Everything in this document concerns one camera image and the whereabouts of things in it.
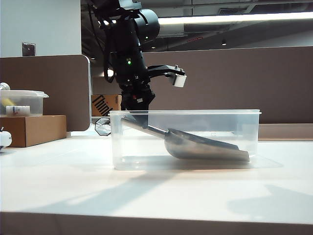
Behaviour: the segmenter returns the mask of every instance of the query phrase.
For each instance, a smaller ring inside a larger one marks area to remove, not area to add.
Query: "tabletop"
[[[1,214],[303,225],[310,234],[313,142],[259,142],[256,158],[248,169],[120,171],[110,137],[5,148]]]

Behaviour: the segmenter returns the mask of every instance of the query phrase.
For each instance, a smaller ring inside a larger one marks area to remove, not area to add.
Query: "plastic storage bin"
[[[113,165],[120,170],[206,169],[212,161],[175,158],[164,139],[130,127],[124,118],[234,144],[251,159],[257,153],[259,115],[260,110],[110,111]]]
[[[44,92],[1,90],[1,117],[42,116]]]

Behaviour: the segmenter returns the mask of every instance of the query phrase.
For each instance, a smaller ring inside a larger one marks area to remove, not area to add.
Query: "wall outlet plate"
[[[36,44],[22,43],[22,55],[23,56],[35,56],[36,55]]]

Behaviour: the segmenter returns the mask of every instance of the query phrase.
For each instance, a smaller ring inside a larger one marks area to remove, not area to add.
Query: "gray partition wall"
[[[44,91],[44,115],[66,115],[67,131],[90,124],[89,60],[83,55],[0,58],[0,81],[12,90]]]
[[[151,52],[184,68],[184,88],[152,79],[150,109],[260,109],[261,123],[313,123],[313,47]]]

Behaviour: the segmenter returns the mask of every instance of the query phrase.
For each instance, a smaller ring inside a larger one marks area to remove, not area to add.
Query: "cable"
[[[104,53],[104,50],[102,49],[102,46],[101,46],[100,41],[99,41],[99,39],[98,39],[97,33],[96,33],[96,31],[94,30],[94,25],[93,25],[92,16],[91,16],[90,5],[88,5],[88,13],[89,13],[89,20],[90,20],[90,24],[91,24],[91,28],[92,28],[93,35],[94,35],[94,37],[95,37],[95,39],[96,39],[96,41],[97,41],[97,43],[98,43],[98,46],[99,46],[101,52]]]
[[[114,76],[112,76],[111,78],[109,78],[108,76],[108,64],[111,65],[112,67],[112,64],[109,62],[109,60],[107,59],[109,56],[110,56],[110,51],[108,50],[108,48],[110,47],[109,46],[109,43],[110,43],[110,37],[108,35],[108,33],[106,33],[106,44],[105,44],[105,49],[102,48],[101,44],[100,44],[100,41],[98,39],[98,36],[97,36],[97,33],[94,29],[94,25],[93,25],[93,21],[92,21],[92,15],[91,15],[91,9],[90,9],[90,5],[88,4],[88,14],[89,14],[89,20],[90,20],[90,24],[91,24],[91,28],[92,28],[92,32],[93,32],[93,35],[97,41],[97,44],[102,52],[102,55],[103,55],[103,74],[104,74],[104,78],[107,82],[109,83],[112,83],[114,78],[115,78],[115,73],[114,73]]]

